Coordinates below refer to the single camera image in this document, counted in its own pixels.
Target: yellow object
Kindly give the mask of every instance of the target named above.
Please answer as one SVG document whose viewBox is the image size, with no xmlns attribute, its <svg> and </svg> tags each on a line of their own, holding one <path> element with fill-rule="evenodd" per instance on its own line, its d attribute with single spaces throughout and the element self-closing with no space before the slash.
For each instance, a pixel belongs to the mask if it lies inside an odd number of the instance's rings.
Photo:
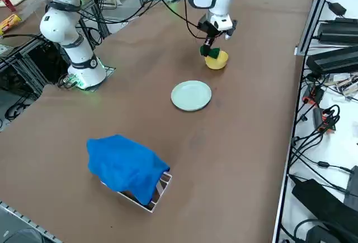
<svg viewBox="0 0 358 243">
<path fill-rule="evenodd" d="M 4 32 L 6 32 L 11 27 L 18 25 L 20 22 L 21 19 L 15 14 L 7 17 L 0 23 L 0 35 L 3 35 Z"/>
<path fill-rule="evenodd" d="M 212 57 L 207 56 L 205 57 L 205 63 L 210 69 L 219 70 L 225 67 L 228 59 L 229 55 L 225 51 L 220 50 L 217 59 L 213 59 Z"/>
</svg>

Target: green sponge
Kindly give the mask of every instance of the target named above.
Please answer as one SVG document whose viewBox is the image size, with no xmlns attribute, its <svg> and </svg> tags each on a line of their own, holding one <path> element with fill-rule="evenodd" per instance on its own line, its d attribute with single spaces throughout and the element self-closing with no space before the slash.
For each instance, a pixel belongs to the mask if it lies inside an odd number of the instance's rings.
<svg viewBox="0 0 358 243">
<path fill-rule="evenodd" d="M 220 53 L 220 48 L 217 47 L 215 49 L 211 49 L 209 52 L 209 56 L 212 57 L 213 59 L 217 59 Z M 204 48 L 203 46 L 200 47 L 200 54 L 203 55 L 204 54 Z"/>
</svg>

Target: white plate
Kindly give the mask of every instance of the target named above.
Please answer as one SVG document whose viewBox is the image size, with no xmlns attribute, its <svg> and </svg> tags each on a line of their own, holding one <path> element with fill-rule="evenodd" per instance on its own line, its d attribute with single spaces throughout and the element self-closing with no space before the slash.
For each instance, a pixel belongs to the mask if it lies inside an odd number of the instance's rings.
<svg viewBox="0 0 358 243">
<path fill-rule="evenodd" d="M 185 81 L 176 85 L 172 91 L 172 102 L 184 111 L 200 110 L 211 99 L 211 89 L 201 81 Z"/>
</svg>

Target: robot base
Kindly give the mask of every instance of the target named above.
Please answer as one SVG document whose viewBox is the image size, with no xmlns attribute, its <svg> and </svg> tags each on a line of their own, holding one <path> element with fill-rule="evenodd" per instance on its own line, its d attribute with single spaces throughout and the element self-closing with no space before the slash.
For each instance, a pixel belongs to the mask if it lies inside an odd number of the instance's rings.
<svg viewBox="0 0 358 243">
<path fill-rule="evenodd" d="M 106 69 L 97 58 L 97 66 L 94 69 L 76 69 L 72 65 L 68 68 L 68 76 L 73 82 L 77 82 L 76 87 L 87 89 L 102 83 L 106 79 Z"/>
</svg>

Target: blue towel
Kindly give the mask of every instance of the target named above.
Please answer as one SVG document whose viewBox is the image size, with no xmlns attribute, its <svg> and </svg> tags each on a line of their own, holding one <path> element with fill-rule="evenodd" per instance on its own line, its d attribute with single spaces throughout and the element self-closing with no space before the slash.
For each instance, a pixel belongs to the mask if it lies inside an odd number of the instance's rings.
<svg viewBox="0 0 358 243">
<path fill-rule="evenodd" d="M 130 191 L 143 205 L 152 200 L 168 165 L 155 152 L 121 135 L 87 141 L 88 168 L 115 192 Z"/>
</svg>

